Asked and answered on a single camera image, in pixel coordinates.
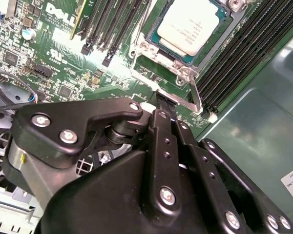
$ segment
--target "black cable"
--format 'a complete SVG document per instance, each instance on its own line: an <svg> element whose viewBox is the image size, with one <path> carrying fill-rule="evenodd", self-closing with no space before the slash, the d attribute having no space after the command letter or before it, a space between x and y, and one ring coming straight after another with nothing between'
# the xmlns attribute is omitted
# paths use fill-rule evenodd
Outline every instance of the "black cable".
<svg viewBox="0 0 293 234"><path fill-rule="evenodd" d="M21 83L22 85L24 85L33 95L36 95L36 91L33 90L27 83L25 83L22 79L20 79L19 77L11 74L11 73L8 73L8 72L5 72L5 71L0 71L0 75L6 75L6 76L9 76L9 77L12 77L13 79L17 80L19 83Z"/></svg>
<svg viewBox="0 0 293 234"><path fill-rule="evenodd" d="M6 104L6 105L13 105L14 102L9 99L4 92L2 91L2 89L0 88L0 99Z"/></svg>
<svg viewBox="0 0 293 234"><path fill-rule="evenodd" d="M25 103L16 103L12 105L0 106L0 111L7 111L7 110L16 110L23 106L32 105L32 102L25 102Z"/></svg>

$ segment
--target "motherboard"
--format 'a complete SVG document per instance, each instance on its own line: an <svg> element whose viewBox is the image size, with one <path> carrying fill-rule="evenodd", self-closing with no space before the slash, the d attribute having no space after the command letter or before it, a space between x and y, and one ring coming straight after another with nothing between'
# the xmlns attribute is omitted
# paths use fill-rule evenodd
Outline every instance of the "motherboard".
<svg viewBox="0 0 293 234"><path fill-rule="evenodd" d="M196 137L292 36L293 0L0 0L0 71L39 101L157 91Z"/></svg>

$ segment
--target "chip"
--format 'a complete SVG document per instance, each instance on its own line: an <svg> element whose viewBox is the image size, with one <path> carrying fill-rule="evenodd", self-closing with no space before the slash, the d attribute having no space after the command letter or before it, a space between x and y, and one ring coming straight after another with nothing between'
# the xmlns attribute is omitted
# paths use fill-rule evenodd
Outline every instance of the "chip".
<svg viewBox="0 0 293 234"><path fill-rule="evenodd" d="M40 2L40 0L33 0L33 4L35 6L40 6L41 5L41 2Z"/></svg>
<svg viewBox="0 0 293 234"><path fill-rule="evenodd" d="M39 17L40 16L40 13L41 13L41 10L39 9L39 8L35 8L35 10L34 10L34 16L36 16L36 17Z"/></svg>
<svg viewBox="0 0 293 234"><path fill-rule="evenodd" d="M33 26L33 20L28 17L25 17L23 19L23 26L31 28Z"/></svg>
<svg viewBox="0 0 293 234"><path fill-rule="evenodd" d="M29 5L28 6L28 10L27 11L28 11L29 14L33 14L34 13L34 10L35 10L35 6L34 5Z"/></svg>
<svg viewBox="0 0 293 234"><path fill-rule="evenodd" d="M4 56L4 61L12 66L16 66L18 64L19 57L10 51L7 51Z"/></svg>
<svg viewBox="0 0 293 234"><path fill-rule="evenodd" d="M93 76L92 79L91 79L91 82L92 82L93 84L99 84L99 83L100 83L100 79L97 78L97 77L95 77L95 76Z"/></svg>
<svg viewBox="0 0 293 234"><path fill-rule="evenodd" d="M96 76L96 77L98 77L98 78L101 78L101 76L103 75L103 71L101 71L101 70L97 70L97 71L95 71L95 73L94 73L94 75Z"/></svg>
<svg viewBox="0 0 293 234"><path fill-rule="evenodd" d="M64 98L69 98L70 94L72 93L72 90L62 85L60 87L59 95Z"/></svg>
<svg viewBox="0 0 293 234"><path fill-rule="evenodd" d="M157 29L160 44L181 56L195 56L219 24L209 0L175 0Z"/></svg>

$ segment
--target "capacitor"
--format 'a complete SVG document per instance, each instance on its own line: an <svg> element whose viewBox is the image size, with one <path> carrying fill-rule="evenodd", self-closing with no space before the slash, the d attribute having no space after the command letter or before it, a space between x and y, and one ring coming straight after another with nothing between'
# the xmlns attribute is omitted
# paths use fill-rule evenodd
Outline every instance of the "capacitor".
<svg viewBox="0 0 293 234"><path fill-rule="evenodd" d="M21 35L25 40L34 40L37 36L37 33L34 29L28 28L22 31Z"/></svg>

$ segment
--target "white connector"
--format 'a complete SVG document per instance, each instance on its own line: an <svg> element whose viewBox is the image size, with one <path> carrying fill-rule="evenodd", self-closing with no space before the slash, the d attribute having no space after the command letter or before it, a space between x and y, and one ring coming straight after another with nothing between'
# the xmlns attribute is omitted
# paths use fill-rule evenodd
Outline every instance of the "white connector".
<svg viewBox="0 0 293 234"><path fill-rule="evenodd" d="M0 12L5 17L14 16L17 0L0 0Z"/></svg>

